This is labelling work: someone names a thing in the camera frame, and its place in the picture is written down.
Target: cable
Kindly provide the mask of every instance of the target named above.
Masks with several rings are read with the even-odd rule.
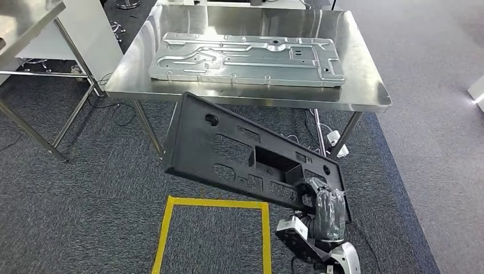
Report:
[[[328,125],[326,124],[323,124],[323,123],[319,123],[320,126],[324,126],[326,127],[327,129],[329,129],[329,131],[333,131]]]
[[[16,141],[13,142],[12,144],[9,144],[8,146],[1,148],[0,149],[0,152],[6,150],[7,148],[9,148],[9,147],[11,147],[13,145],[15,145],[20,140],[21,137],[22,137],[22,134],[20,134],[19,137],[16,139]]]
[[[304,125],[306,126],[306,128],[308,129],[309,131],[309,134],[311,135],[311,137],[314,139],[314,141],[319,144],[319,141],[317,140],[316,137],[314,137],[313,133],[311,132],[311,130],[309,129],[309,126],[308,126],[308,114],[306,113],[306,110],[304,110]]]
[[[375,251],[373,250],[372,245],[370,244],[370,242],[366,238],[366,234],[361,230],[361,228],[358,227],[358,225],[356,223],[353,223],[353,222],[346,222],[346,223],[351,225],[352,227],[354,227],[358,231],[358,233],[361,236],[363,236],[363,239],[365,240],[366,245],[370,248],[370,252],[373,254],[373,257],[375,258],[375,262],[377,263],[377,268],[378,268],[379,273],[383,274],[383,272],[381,272],[380,264],[378,263],[378,257],[376,255]]]
[[[297,138],[297,136],[296,136],[296,135],[291,134],[291,135],[288,135],[286,138],[287,138],[287,139],[289,139],[289,137],[294,137],[294,138],[296,139],[297,144],[299,144],[299,145],[300,145],[300,143],[299,143],[299,139]]]
[[[311,113],[311,115],[313,115],[314,117],[314,112],[313,110],[309,109],[309,112]],[[326,127],[327,129],[329,129],[329,131],[333,131],[327,124],[323,124],[323,123],[319,123],[320,126],[324,126]]]
[[[98,81],[98,84],[100,84],[101,86],[104,86],[105,84],[101,84],[102,81],[109,81],[109,79],[105,79],[108,75],[112,75],[112,73],[108,73],[106,74],[105,76],[103,76],[103,78],[101,78],[101,80]],[[109,107],[115,107],[114,108],[114,111],[112,112],[111,114],[111,120],[113,121],[113,123],[115,123],[117,126],[119,127],[125,127],[127,126],[129,123],[131,123],[133,121],[133,119],[135,119],[136,117],[136,111],[134,111],[134,107],[129,105],[129,104],[126,104],[126,103],[123,103],[123,102],[118,102],[118,103],[114,103],[114,104],[108,104],[106,106],[94,106],[91,101],[89,100],[89,97],[87,97],[87,102],[91,105],[91,107],[93,108],[96,108],[98,110],[100,109],[103,109],[103,108],[109,108]],[[119,123],[118,121],[116,121],[116,119],[114,119],[114,115],[115,113],[118,111],[118,109],[120,109],[122,106],[127,106],[129,107],[130,109],[132,109],[134,111],[134,114],[132,115],[132,117],[128,120],[128,122],[126,123]]]

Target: aluminum plate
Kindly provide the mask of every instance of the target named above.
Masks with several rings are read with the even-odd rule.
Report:
[[[334,87],[344,84],[331,39],[166,33],[149,69],[160,80]]]

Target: floor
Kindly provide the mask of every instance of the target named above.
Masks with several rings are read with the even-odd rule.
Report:
[[[339,0],[351,10],[394,105],[378,115],[442,273],[481,273],[484,2]]]
[[[112,1],[106,4],[108,16],[127,30],[123,50],[150,2],[131,11],[115,9]],[[478,142],[484,119],[466,89],[484,74],[484,27],[478,17],[483,4],[339,0],[338,5],[353,12],[394,102],[378,116],[381,128],[374,115],[365,115],[347,143],[351,155],[340,160],[359,226],[350,227],[347,238],[358,249],[363,273],[379,273],[378,268],[382,273],[480,273],[481,253],[467,250],[484,245],[479,185],[484,148]],[[71,79],[13,76],[0,94],[51,139],[52,129],[60,128],[60,118],[68,116],[84,88]],[[156,131],[166,132],[173,104],[144,103]],[[301,144],[316,145],[302,123],[303,110],[227,107],[282,134],[296,134]],[[116,125],[132,115],[129,107],[116,113],[113,108],[83,108],[60,147],[71,159],[67,165],[0,115],[0,144],[22,134],[14,146],[0,151],[0,272],[149,272],[167,195],[199,197],[201,189],[162,173],[136,119]],[[321,119],[342,128],[348,114],[323,111]],[[203,193],[242,199],[212,188]],[[288,214],[275,206],[270,211],[272,228]],[[246,225],[253,224],[253,212],[177,212],[162,273],[260,273],[260,258],[253,255],[260,250],[260,234]],[[220,227],[209,230],[212,224]],[[184,243],[193,231],[199,237]],[[290,252],[274,236],[271,245],[273,273],[289,273]],[[307,265],[296,267],[297,273],[308,273]]]

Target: black plastic panel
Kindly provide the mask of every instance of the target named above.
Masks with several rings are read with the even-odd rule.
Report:
[[[304,176],[344,190],[336,162],[188,92],[164,146],[168,174],[304,212]]]

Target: stainless steel table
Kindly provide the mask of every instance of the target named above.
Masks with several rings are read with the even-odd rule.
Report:
[[[341,59],[346,83],[341,87],[317,88],[154,80],[148,67],[166,32],[330,38]],[[392,105],[350,11],[157,3],[108,81],[106,92],[111,97],[135,100],[144,129],[162,157],[162,146],[138,100],[178,100],[185,91],[215,103],[353,111],[331,158],[336,157],[363,112],[384,112]],[[319,128],[317,110],[314,114]],[[318,138],[321,153],[325,154],[320,130]]]
[[[62,0],[14,0],[0,1],[0,68],[11,62],[13,58],[28,43],[40,34],[42,29],[54,21],[62,37],[69,45],[72,53],[77,59],[77,63],[84,71],[83,74],[55,73],[55,72],[26,72],[26,71],[0,71],[0,74],[7,75],[36,75],[54,77],[86,78],[91,86],[86,91],[66,124],[62,127],[59,134],[52,143],[46,141],[29,124],[25,122],[9,105],[0,98],[0,110],[14,120],[20,127],[35,138],[45,149],[52,153],[57,159],[65,161],[57,146],[65,136],[67,130],[72,125],[75,117],[85,104],[87,97],[94,91],[98,96],[102,95],[102,90],[98,82],[87,67],[84,59],[69,37],[66,29],[57,18],[57,15],[66,8]]]

